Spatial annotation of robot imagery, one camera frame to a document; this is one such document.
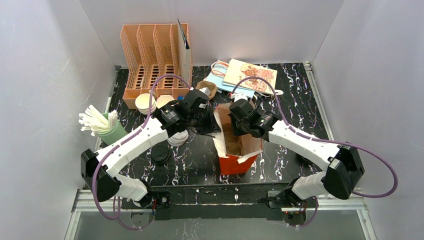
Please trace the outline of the brown pulp cup carrier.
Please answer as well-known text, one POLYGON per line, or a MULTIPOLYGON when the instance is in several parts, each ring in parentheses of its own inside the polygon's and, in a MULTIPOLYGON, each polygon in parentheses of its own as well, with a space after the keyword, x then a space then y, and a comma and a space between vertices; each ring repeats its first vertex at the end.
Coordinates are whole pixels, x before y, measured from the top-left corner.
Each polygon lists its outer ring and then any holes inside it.
POLYGON ((218 90, 217 86, 213 82, 209 82, 207 80, 199 81, 195 88, 205 93, 209 100, 215 97, 218 90))
POLYGON ((243 153, 242 138, 234 135, 231 123, 224 124, 222 130, 224 133, 226 153, 241 156, 243 153))

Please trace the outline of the kraft paper cup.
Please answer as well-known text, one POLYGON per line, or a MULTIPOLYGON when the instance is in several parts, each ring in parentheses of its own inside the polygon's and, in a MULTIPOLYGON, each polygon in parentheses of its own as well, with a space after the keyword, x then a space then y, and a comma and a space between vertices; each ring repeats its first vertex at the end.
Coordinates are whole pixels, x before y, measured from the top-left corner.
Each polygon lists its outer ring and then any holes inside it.
POLYGON ((169 102, 173 101, 174 98, 172 95, 161 95, 156 100, 156 107, 160 109, 161 107, 165 106, 169 102))

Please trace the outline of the orange paper bag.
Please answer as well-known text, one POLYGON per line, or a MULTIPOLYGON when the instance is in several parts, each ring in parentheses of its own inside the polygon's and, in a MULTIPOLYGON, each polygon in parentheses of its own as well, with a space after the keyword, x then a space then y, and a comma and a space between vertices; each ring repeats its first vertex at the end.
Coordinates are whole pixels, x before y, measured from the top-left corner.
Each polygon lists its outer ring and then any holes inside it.
POLYGON ((217 105, 213 114, 221 128, 221 132, 212 133, 212 140, 217 151, 220 174, 236 175, 245 174, 253 165, 258 155, 263 151, 263 144, 260 138, 252 137, 246 134, 241 137, 243 152, 241 155, 231 155, 226 153, 223 125, 231 123, 229 117, 229 103, 220 103, 217 105))

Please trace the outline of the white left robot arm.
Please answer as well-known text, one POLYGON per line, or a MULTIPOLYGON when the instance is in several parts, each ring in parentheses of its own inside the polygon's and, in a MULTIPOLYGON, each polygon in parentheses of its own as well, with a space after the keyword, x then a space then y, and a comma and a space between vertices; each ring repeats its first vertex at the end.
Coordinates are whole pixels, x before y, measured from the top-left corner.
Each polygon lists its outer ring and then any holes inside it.
POLYGON ((147 123, 109 146, 96 152, 85 150, 81 176, 98 202, 113 197, 140 201, 150 192, 147 183, 120 171, 143 152, 187 128, 202 135, 220 132, 209 97, 202 90, 191 89, 182 100, 157 108, 147 123))

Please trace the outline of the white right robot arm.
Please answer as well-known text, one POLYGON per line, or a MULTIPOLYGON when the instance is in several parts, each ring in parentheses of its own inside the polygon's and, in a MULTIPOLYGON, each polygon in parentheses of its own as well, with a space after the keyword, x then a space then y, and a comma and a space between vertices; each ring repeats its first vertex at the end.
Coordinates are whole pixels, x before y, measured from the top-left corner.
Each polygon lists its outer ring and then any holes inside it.
POLYGON ((358 150, 347 144, 324 142, 286 123, 278 115, 259 111, 242 93, 231 95, 231 126, 237 136, 250 135, 288 148, 320 168, 320 172, 294 179, 274 196, 278 203, 298 203, 310 197, 330 194, 347 200, 365 173, 358 150))

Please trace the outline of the white cup lid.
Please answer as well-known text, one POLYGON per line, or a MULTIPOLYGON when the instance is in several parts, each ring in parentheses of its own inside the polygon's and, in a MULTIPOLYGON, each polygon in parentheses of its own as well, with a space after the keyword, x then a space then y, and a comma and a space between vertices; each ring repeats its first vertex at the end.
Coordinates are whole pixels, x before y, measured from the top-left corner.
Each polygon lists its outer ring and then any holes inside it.
POLYGON ((179 147, 188 140, 188 137, 189 137, 188 131, 184 130, 182 132, 177 132, 171 137, 169 137, 167 139, 167 142, 173 147, 179 147))

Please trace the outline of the light blue paper bag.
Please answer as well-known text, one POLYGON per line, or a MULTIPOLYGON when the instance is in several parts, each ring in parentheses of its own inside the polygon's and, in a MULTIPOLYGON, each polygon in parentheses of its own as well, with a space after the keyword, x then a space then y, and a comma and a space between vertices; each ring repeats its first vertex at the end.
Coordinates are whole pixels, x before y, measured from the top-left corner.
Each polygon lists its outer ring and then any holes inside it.
MULTIPOLYGON (((226 92, 232 92, 234 89, 234 85, 225 85, 224 84, 224 77, 226 75, 227 69, 229 64, 217 60, 211 65, 211 70, 209 75, 204 79, 207 82, 214 83, 218 89, 218 92, 221 93, 222 91, 226 92)), ((235 90, 236 94, 244 94, 247 98, 253 98, 255 92, 253 90, 244 89, 241 87, 238 87, 235 90)))

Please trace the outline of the black cup lid left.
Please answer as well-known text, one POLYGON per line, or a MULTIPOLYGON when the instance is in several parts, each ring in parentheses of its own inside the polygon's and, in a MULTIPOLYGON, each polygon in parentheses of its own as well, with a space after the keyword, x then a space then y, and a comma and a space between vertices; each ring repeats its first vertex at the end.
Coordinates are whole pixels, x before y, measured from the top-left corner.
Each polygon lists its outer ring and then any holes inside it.
POLYGON ((165 146, 154 146, 151 148, 151 161, 157 165, 166 164, 171 156, 171 151, 165 146))

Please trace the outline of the grey folder in organizer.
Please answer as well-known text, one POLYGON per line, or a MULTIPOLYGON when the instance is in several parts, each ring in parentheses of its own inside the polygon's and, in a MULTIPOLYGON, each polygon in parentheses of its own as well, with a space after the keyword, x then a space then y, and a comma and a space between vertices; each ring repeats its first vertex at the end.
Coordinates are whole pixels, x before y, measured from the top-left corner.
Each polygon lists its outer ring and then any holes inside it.
POLYGON ((192 60, 188 24, 177 19, 177 46, 180 76, 188 83, 191 80, 192 60))

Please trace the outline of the orange plastic file organizer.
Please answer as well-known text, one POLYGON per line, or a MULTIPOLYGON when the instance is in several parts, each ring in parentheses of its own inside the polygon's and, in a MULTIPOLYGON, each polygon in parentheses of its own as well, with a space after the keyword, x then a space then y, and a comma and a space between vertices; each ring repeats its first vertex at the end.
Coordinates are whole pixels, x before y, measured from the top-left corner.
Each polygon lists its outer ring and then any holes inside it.
POLYGON ((183 40, 190 41, 189 25, 128 24, 122 27, 120 39, 129 69, 123 101, 129 109, 136 108, 136 98, 149 93, 155 80, 160 80, 154 96, 184 97, 192 82, 191 51, 184 50, 183 40))

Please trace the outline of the green straw holder cup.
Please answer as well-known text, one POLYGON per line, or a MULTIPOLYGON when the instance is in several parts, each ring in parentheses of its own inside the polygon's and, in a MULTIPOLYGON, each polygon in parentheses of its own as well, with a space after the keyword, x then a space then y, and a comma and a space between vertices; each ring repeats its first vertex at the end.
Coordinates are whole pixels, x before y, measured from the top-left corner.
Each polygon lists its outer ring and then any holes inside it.
POLYGON ((112 114, 111 117, 113 123, 112 127, 110 127, 106 132, 96 134, 107 145, 114 144, 116 141, 120 140, 128 134, 119 121, 118 117, 115 114, 112 114))

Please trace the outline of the white wrapped straws bundle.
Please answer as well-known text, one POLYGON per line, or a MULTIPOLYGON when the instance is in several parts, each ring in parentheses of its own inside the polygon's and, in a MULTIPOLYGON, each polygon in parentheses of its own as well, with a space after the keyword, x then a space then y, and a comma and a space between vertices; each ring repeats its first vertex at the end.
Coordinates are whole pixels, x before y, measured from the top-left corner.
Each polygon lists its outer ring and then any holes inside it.
POLYGON ((111 131, 118 123, 116 110, 106 112, 103 115, 93 105, 89 105, 85 112, 80 113, 78 116, 78 123, 81 125, 80 130, 82 132, 90 131, 93 137, 111 131))

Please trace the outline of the aluminium rail frame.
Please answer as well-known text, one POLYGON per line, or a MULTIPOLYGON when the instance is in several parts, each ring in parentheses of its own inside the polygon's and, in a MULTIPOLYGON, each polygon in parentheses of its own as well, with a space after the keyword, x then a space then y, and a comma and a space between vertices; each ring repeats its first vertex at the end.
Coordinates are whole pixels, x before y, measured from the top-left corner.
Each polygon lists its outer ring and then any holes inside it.
POLYGON ((347 200, 330 194, 318 195, 301 203, 276 203, 271 200, 278 194, 279 184, 226 184, 157 186, 153 199, 157 200, 155 219, 263 219, 277 221, 285 215, 300 212, 306 214, 307 223, 315 219, 318 211, 356 211, 367 240, 375 240, 376 234, 368 215, 368 208, 360 196, 347 200))

